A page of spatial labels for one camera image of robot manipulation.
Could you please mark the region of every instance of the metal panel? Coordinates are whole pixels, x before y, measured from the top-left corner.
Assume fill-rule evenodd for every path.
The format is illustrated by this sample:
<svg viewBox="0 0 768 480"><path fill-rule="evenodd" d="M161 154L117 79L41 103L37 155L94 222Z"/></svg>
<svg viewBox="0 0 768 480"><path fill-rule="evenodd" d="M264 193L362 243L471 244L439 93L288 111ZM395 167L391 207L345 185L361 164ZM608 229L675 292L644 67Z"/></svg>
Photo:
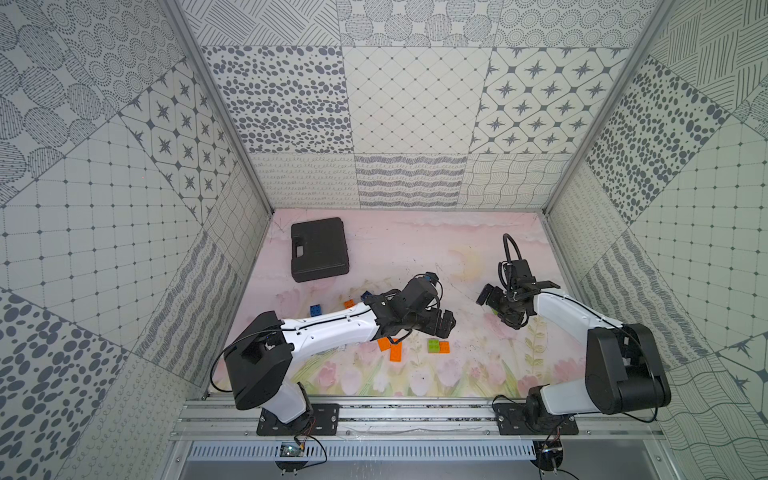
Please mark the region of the metal panel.
<svg viewBox="0 0 768 480"><path fill-rule="evenodd" d="M359 462L383 460L404 462L414 460L533 460L530 440L362 440L345 441L320 437L328 453L328 461ZM281 441L253 440L250 442L195 442L188 461L252 461L289 462L322 461L322 449L311 440L306 444L306 456L281 457Z"/></svg>

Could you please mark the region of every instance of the metal bracket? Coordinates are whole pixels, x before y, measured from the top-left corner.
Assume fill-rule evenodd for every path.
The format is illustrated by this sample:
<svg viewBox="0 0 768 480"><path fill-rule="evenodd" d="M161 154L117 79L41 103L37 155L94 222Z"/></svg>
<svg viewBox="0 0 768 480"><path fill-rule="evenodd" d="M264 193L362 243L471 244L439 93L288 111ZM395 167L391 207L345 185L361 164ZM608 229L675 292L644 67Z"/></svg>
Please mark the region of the metal bracket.
<svg viewBox="0 0 768 480"><path fill-rule="evenodd" d="M313 403L313 414L310 421L314 422L310 435L328 436L335 435L339 426L338 403ZM275 414L263 409L259 417L259 426L256 430L258 436L295 435L296 431L282 423Z"/></svg>
<svg viewBox="0 0 768 480"><path fill-rule="evenodd" d="M532 429L525 421L525 406L519 403L495 403L493 411L496 414L496 425L499 435L541 435ZM561 417L552 423L554 428ZM578 426L573 417L565 419L560 424L561 435L578 435Z"/></svg>

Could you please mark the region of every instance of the patterned wall tile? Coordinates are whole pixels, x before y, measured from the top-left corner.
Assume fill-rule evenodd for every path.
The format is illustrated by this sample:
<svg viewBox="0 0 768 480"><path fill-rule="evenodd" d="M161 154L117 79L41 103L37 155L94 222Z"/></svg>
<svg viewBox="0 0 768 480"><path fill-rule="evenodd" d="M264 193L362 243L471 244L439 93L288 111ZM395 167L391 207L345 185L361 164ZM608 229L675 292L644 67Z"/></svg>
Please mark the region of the patterned wall tile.
<svg viewBox="0 0 768 480"><path fill-rule="evenodd" d="M656 198L728 113L649 57L586 157L628 222Z"/></svg>
<svg viewBox="0 0 768 480"><path fill-rule="evenodd" d="M549 222L577 281L627 229L589 166L576 167Z"/></svg>
<svg viewBox="0 0 768 480"><path fill-rule="evenodd" d="M183 59L118 112L201 224L227 184L235 153Z"/></svg>
<svg viewBox="0 0 768 480"><path fill-rule="evenodd" d="M574 153L628 54L624 48L494 48L472 152Z"/></svg>
<svg viewBox="0 0 768 480"><path fill-rule="evenodd" d="M201 231L133 353L202 387L241 284L211 236Z"/></svg>
<svg viewBox="0 0 768 480"><path fill-rule="evenodd" d="M768 332L768 140L729 118L632 224L712 346Z"/></svg>
<svg viewBox="0 0 768 480"><path fill-rule="evenodd" d="M3 473L54 478L128 351L7 290L0 299Z"/></svg>
<svg viewBox="0 0 768 480"><path fill-rule="evenodd" d="M200 224L119 118L11 200L0 282L131 346Z"/></svg>
<svg viewBox="0 0 768 480"><path fill-rule="evenodd" d="M181 60L174 31L156 0L41 3L114 108L125 106Z"/></svg>
<svg viewBox="0 0 768 480"><path fill-rule="evenodd" d="M359 208L352 154L252 154L275 208Z"/></svg>
<svg viewBox="0 0 768 480"><path fill-rule="evenodd" d="M504 0L336 0L342 45L490 47Z"/></svg>
<svg viewBox="0 0 768 480"><path fill-rule="evenodd" d="M249 153L352 151L340 48L204 47Z"/></svg>
<svg viewBox="0 0 768 480"><path fill-rule="evenodd" d="M749 399L757 415L768 423L768 333L742 340L717 353L739 390Z"/></svg>
<svg viewBox="0 0 768 480"><path fill-rule="evenodd" d="M469 155L458 208L540 208L571 155Z"/></svg>
<svg viewBox="0 0 768 480"><path fill-rule="evenodd" d="M340 45L333 0L182 0L199 45Z"/></svg>
<svg viewBox="0 0 768 480"><path fill-rule="evenodd" d="M733 111L733 116L768 138L768 74Z"/></svg>
<svg viewBox="0 0 768 480"><path fill-rule="evenodd" d="M347 48L355 153L466 154L489 51Z"/></svg>
<svg viewBox="0 0 768 480"><path fill-rule="evenodd" d="M678 3L651 55L733 111L768 74L765 2Z"/></svg>
<svg viewBox="0 0 768 480"><path fill-rule="evenodd" d="M36 5L0 8L0 204L114 115Z"/></svg>
<svg viewBox="0 0 768 480"><path fill-rule="evenodd" d="M270 213L261 203L253 183L240 164L235 164L204 229L243 282L248 280L269 221Z"/></svg>
<svg viewBox="0 0 768 480"><path fill-rule="evenodd" d="M667 372L659 423L687 478L764 478L768 427L715 355Z"/></svg>
<svg viewBox="0 0 768 480"><path fill-rule="evenodd" d="M707 341L660 277L629 230L581 279L589 303L625 323L642 323L654 333L665 369L712 353Z"/></svg>
<svg viewBox="0 0 768 480"><path fill-rule="evenodd" d="M361 207L453 208L467 157L355 155Z"/></svg>
<svg viewBox="0 0 768 480"><path fill-rule="evenodd" d="M200 388L129 354L57 478L153 478L184 400Z"/></svg>
<svg viewBox="0 0 768 480"><path fill-rule="evenodd" d="M629 48L657 1L506 0L497 45Z"/></svg>

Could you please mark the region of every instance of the floral tabletop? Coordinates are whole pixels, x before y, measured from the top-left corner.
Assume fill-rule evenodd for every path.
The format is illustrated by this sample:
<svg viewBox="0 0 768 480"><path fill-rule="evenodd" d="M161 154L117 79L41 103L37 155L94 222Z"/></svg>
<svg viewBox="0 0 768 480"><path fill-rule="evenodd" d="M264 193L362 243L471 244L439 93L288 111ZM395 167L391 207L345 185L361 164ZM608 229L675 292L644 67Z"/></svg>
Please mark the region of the floral tabletop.
<svg viewBox="0 0 768 480"><path fill-rule="evenodd" d="M349 273L296 283L290 274L293 223L341 217L349 250ZM359 396L525 396L532 386L584 375L584 348L564 330L536 316L513 330L475 303L486 283L498 284L504 257L502 234L510 233L539 280L562 285L544 229L536 214L371 210L278 210L227 339L237 338L262 312L304 318L310 306L323 313L368 290L402 289L417 273L438 274L445 288L442 308L453 311L450 353L427 353L424 333L402 347L402 361L376 342L348 345L291 365L287 378L309 394ZM214 381L229 388L219 362Z"/></svg>

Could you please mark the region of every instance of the black cable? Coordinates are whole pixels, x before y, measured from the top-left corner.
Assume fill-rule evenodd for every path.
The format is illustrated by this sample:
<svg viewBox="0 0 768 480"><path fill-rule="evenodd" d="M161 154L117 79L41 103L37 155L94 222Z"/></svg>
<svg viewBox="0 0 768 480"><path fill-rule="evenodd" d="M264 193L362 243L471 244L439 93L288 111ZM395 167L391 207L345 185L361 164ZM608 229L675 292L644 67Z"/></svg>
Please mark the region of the black cable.
<svg viewBox="0 0 768 480"><path fill-rule="evenodd" d="M323 449L323 454L324 454L326 457L325 457L325 459L324 459L322 462L313 463L312 465L307 465L306 467L303 467L303 468L302 468L302 470L304 470L305 468L309 468L309 467L316 467L316 466L318 466L318 465L322 465L322 464L323 464L323 463L325 463L325 462L328 462L328 452L326 452L326 448L323 446L323 444L322 444L322 443L320 443L320 440L316 439L316 438L315 438L315 437L313 437L312 435L307 435L307 437L308 437L308 438L310 438L310 439L312 439L312 440L314 440L315 442L317 442L317 445L320 445L320 448L322 448L322 449Z"/></svg>
<svg viewBox="0 0 768 480"><path fill-rule="evenodd" d="M518 260L523 260L523 256L520 254L520 249L518 248L517 243L515 242L515 239L512 238L512 236L509 233L505 233L502 237L502 242L504 242L504 253L507 256L507 261L511 262L512 258L509 256L509 245L507 244L507 241L509 241L512 246L515 248L515 253L518 254Z"/></svg>
<svg viewBox="0 0 768 480"><path fill-rule="evenodd" d="M571 477L573 477L573 478L576 478L576 480L579 480L579 477L577 477L576 475L574 475L574 474L570 473L568 470L563 470L562 468L558 468L558 473L559 473L559 472L567 473L567 474L569 474Z"/></svg>
<svg viewBox="0 0 768 480"><path fill-rule="evenodd" d="M214 360L214 364L213 364L212 366L210 366L210 375L209 375L209 379L210 379L210 384L211 384L211 386L213 386L213 387L214 387L216 390L218 390L219 392L222 392L222 393L232 393L232 390L222 390L222 389L220 389L220 388L219 388L219 387L218 387L218 386L217 386L217 385L214 383L214 370L216 370L216 364L218 364L218 362L219 362L219 358L221 358L221 356L224 354L224 352L226 352L226 351L227 351L227 349L228 349L228 348L230 348L231 346L233 346L233 345L235 345L235 344L237 344L237 343L240 343L240 342L242 342L243 340L245 340L245 339L248 339L248 338L250 338L250 337L252 337L252 336L261 335L262 333L275 333L275 332L281 332L281 331L282 331L282 330L261 330L260 332L256 332L256 333L249 333L248 335L245 335L243 338L241 338L241 339L237 339L237 340L235 340L234 342L230 343L229 345L225 346L225 347L224 347L224 349L223 349L223 350L221 350L221 353L219 353L218 355L216 355L216 359Z"/></svg>
<svg viewBox="0 0 768 480"><path fill-rule="evenodd" d="M391 344L393 344L393 345L397 345L398 343L400 343L400 342L402 342L403 340L407 339L407 338L408 338L408 335L410 335L411 333L413 333L413 329L407 329L407 330L406 330L406 332L408 332L408 333L406 333L405 335L401 336L401 337L400 337L400 338L398 338L397 340L393 340L391 336L387 336L386 338L387 338L387 340L389 340L389 342L390 342Z"/></svg>
<svg viewBox="0 0 768 480"><path fill-rule="evenodd" d="M637 345L637 348L638 348L638 349L640 349L640 352L643 354L643 356L645 356L645 357L647 358L647 356L645 355L645 350L643 349L643 346L640 344L640 342L639 342L639 341L637 341L637 339L636 339L636 338L634 338L634 337L633 337L633 336L632 336L632 335L631 335L631 334L630 334L630 333L629 333L627 330L625 330L623 326L614 325L613 323L611 323L611 322L607 321L607 320L604 318L604 315L601 315L600 313L596 312L595 310L593 310L593 309L592 309L592 308L590 308L589 306L586 306L586 305L584 305L582 302L579 302L579 301L577 301L577 300L574 300L574 299L572 299L572 298L570 298L570 297L567 297L567 296L558 295L558 294L556 294L556 293L552 293L552 292L546 292L546 293L548 293L548 294L550 294L550 295L554 295L554 296L559 296L559 297L560 297L560 298L562 298L562 299L568 300L569 302L573 302L573 303L575 303L575 304L577 304L577 305L581 306L582 308L584 308L584 309L586 309L586 310L589 310L589 311L590 311L590 312L592 312L592 314L593 314L593 315L595 315L595 316L596 316L596 317L597 317L597 318L598 318L598 319L599 319L601 322L607 323L609 326L611 326L611 327L615 328L616 330L619 330L619 331L621 331L621 332L622 332L622 333L623 333L625 336L627 336L627 338L629 338L630 340L632 340L632 341L635 343L635 345ZM647 369L648 369L648 375L650 376L651 385L652 385L652 386L653 386L653 388L654 388L654 399L656 399L656 397L657 397L657 390L656 390L656 376L654 375L654 372L651 370L651 368L650 368L650 365L648 364L648 362L646 362L646 363L645 363L645 368L647 368ZM648 419L648 420L639 419L638 417L636 417L636 416L634 416L634 415L630 415L629 413L625 413L625 412L622 412L622 414L623 414L623 415L626 415L626 416L628 416L628 417L629 417L629 418L631 418L631 419L635 419L635 420L637 420L638 422L643 422L643 423L653 423L653 422L656 422L656 418L657 418L657 417L658 417L658 415L659 415L659 407L658 407L658 406L656 406L656 407L654 408L654 416L652 416L652 417L651 417L650 419Z"/></svg>

